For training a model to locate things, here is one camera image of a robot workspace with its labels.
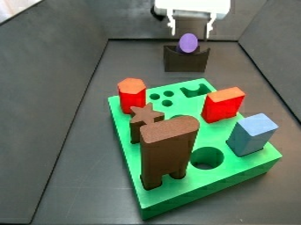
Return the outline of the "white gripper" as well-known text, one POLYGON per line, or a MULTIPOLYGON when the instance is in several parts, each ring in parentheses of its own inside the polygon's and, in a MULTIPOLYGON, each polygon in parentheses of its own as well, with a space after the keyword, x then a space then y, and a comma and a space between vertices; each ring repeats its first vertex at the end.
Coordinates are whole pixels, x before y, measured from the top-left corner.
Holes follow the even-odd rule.
POLYGON ((170 33, 175 35, 174 18, 207 18, 204 40, 215 19, 223 19, 230 10, 230 0, 153 0, 149 13, 159 20, 167 16, 170 33))

